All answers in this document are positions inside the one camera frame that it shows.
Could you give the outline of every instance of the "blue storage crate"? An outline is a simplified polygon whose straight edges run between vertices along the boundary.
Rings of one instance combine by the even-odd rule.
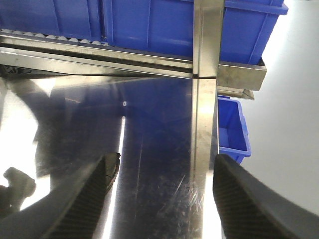
[[[248,130],[239,101],[218,97],[219,153],[236,162],[251,155]]]
[[[0,0],[0,28],[102,40],[100,0]]]
[[[257,64],[283,0],[226,0],[221,60]],[[192,56],[193,0],[103,0],[109,45]]]

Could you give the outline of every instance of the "stainless steel table surface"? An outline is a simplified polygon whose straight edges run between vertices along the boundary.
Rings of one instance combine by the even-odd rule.
[[[221,238],[212,175],[206,198],[190,178],[192,79],[21,76],[2,83],[0,184],[7,186],[2,175],[11,166],[37,184],[21,209],[81,165],[119,152],[93,238],[196,238],[201,229],[190,229],[190,217],[203,200],[209,238]]]

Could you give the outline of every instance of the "metal vertical post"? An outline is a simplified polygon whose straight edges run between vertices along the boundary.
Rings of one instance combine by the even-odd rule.
[[[223,10],[224,0],[194,1],[191,179],[198,204],[190,208],[190,230],[192,237],[198,239],[217,238],[213,235],[221,238],[220,225],[212,228],[211,233],[205,232],[203,226],[206,224],[205,186],[212,180],[207,175],[212,171],[218,153],[217,72]]]

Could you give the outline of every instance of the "white floor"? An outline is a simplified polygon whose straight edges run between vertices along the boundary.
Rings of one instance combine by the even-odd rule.
[[[241,100],[252,156],[242,166],[319,215],[319,0],[285,0],[255,101]]]

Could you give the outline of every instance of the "reflective metal surface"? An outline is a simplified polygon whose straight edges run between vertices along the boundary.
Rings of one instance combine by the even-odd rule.
[[[194,1],[193,74],[216,78],[223,25],[223,0]]]
[[[242,99],[248,99],[248,100],[255,99],[254,93],[250,90],[242,90],[242,89],[220,86],[218,87],[218,93],[223,96],[230,96],[230,97],[236,97],[236,98],[242,98]]]
[[[192,67],[194,71],[198,67],[191,60],[176,56],[3,33],[0,55],[0,64],[72,75],[191,78]],[[264,65],[220,62],[218,86],[258,91],[266,72]],[[237,97],[245,98],[245,95],[237,94]]]
[[[192,98],[192,144],[190,177],[197,189],[197,198],[204,200],[208,183],[212,183],[214,158],[218,154],[218,117],[217,117],[217,87],[215,79],[194,79]],[[218,224],[206,225],[204,208],[192,205],[191,225],[196,232],[194,238],[212,236],[207,230]]]
[[[120,170],[95,239],[220,238],[205,152],[212,143],[215,154],[218,145],[215,80],[23,78],[2,85],[0,128],[1,175],[13,166],[37,184],[22,208],[81,165],[117,151]],[[195,99],[199,120],[206,119],[197,121],[199,143],[192,141]]]
[[[140,63],[133,65],[126,61],[108,61],[63,54],[44,53],[33,50],[0,47],[0,64],[24,68],[80,75],[109,76],[173,76],[190,77],[191,69],[174,68],[164,65]]]
[[[259,91],[264,81],[267,68],[261,65],[246,65],[231,62],[220,62],[218,85],[243,90]]]
[[[143,62],[149,64],[167,65],[180,68],[191,68],[191,59],[182,56],[171,56],[167,54],[150,53],[143,51],[135,51],[124,48],[111,46],[99,46],[92,44],[84,44],[79,42],[70,42],[54,39],[43,39],[39,37],[16,35],[16,34],[0,34],[1,46],[20,46],[23,49],[36,48],[38,51],[48,52],[63,51],[65,53],[79,53],[96,57],[108,57],[132,62]]]

